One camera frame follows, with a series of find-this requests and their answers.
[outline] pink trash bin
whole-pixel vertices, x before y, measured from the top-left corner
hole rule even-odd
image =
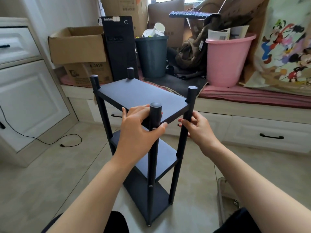
[[[207,81],[217,87],[233,87],[239,81],[243,66],[256,34],[243,39],[208,40]]]

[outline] pink mat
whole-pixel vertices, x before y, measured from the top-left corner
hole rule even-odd
[[[62,84],[73,85],[72,80],[67,75],[60,78]],[[285,106],[294,108],[311,108],[311,97],[284,94],[277,92],[262,91],[242,86],[222,88],[216,86],[206,86],[199,95],[200,98],[227,100],[249,104],[264,104],[274,106]]]

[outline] trash can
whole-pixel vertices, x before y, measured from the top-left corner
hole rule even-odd
[[[207,81],[212,86],[233,87],[239,81],[243,66],[256,34],[232,40],[208,40]]]
[[[165,76],[169,36],[135,39],[142,75],[145,78]]]

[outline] black pants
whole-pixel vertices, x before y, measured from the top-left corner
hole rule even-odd
[[[47,230],[59,219],[61,216],[58,215],[54,218],[41,233],[47,232]],[[104,233],[118,232],[118,233],[129,233],[126,220],[120,212],[112,211]],[[257,224],[246,210],[241,208],[232,214],[227,221],[214,233],[261,233]]]
[[[59,219],[62,214],[55,217],[50,223],[43,229],[41,233],[46,233],[48,229]],[[111,211],[107,225],[105,227],[104,233],[119,232],[119,233],[129,233],[126,220],[122,213]]]

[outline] middle shelf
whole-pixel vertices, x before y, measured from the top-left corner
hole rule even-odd
[[[116,131],[113,133],[113,137],[110,139],[111,143],[117,147],[120,132]],[[156,165],[156,173],[155,173],[155,181],[160,180],[169,170],[171,170],[175,164],[177,163],[178,159],[176,157],[176,150],[166,144],[164,141],[159,139],[159,146],[158,146],[158,158],[157,158],[157,165]],[[148,154],[142,157],[141,160],[135,165],[135,168],[146,178],[148,178]]]

